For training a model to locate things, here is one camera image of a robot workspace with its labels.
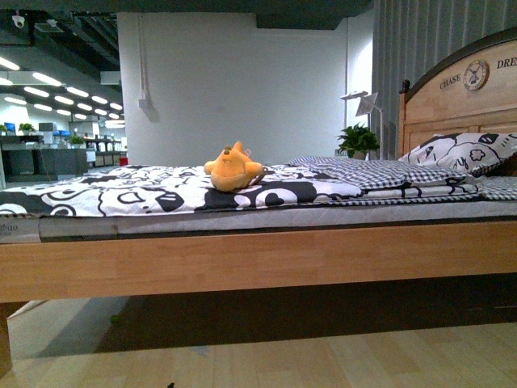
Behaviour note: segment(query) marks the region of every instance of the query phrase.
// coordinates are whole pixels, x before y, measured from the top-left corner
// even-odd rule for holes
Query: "small potted plant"
[[[85,141],[78,135],[72,135],[70,137],[69,143],[71,144],[72,148],[81,148]]]
[[[339,145],[339,152],[346,151],[348,158],[365,159],[368,151],[379,149],[379,143],[375,133],[362,124],[342,129],[343,135],[338,136],[342,140]]]
[[[20,123],[20,125],[18,126],[18,130],[24,135],[29,135],[31,133],[36,132],[34,125],[32,125],[31,123]]]

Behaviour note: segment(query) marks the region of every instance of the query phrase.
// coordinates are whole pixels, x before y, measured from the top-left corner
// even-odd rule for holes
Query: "checkered blanket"
[[[362,190],[476,183],[471,175],[459,171],[398,161],[305,156],[289,161],[288,165],[308,167]]]
[[[517,177],[482,176],[481,196],[487,200],[517,200]]]

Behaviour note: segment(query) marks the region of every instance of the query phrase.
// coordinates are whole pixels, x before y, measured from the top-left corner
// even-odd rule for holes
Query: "dark ceiling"
[[[371,6],[372,0],[2,0],[0,57],[122,103],[120,85],[100,84],[101,72],[120,71],[117,12],[253,13],[257,28],[333,30]],[[21,28],[12,19],[17,11],[25,18]],[[1,93],[14,91],[23,88],[0,86]]]

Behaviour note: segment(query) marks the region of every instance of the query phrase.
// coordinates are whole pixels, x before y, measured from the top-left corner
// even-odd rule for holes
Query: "plush toy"
[[[206,162],[204,172],[210,174],[213,186],[222,192],[232,192],[245,188],[251,180],[264,172],[262,164],[252,162],[242,152],[242,143],[238,141],[233,148],[227,145],[216,160]]]

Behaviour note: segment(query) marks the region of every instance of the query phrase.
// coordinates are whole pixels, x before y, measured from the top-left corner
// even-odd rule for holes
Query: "gray curtain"
[[[396,156],[399,90],[448,55],[517,26],[517,0],[375,0],[372,89],[385,111],[386,158]],[[379,115],[372,127],[379,133]]]

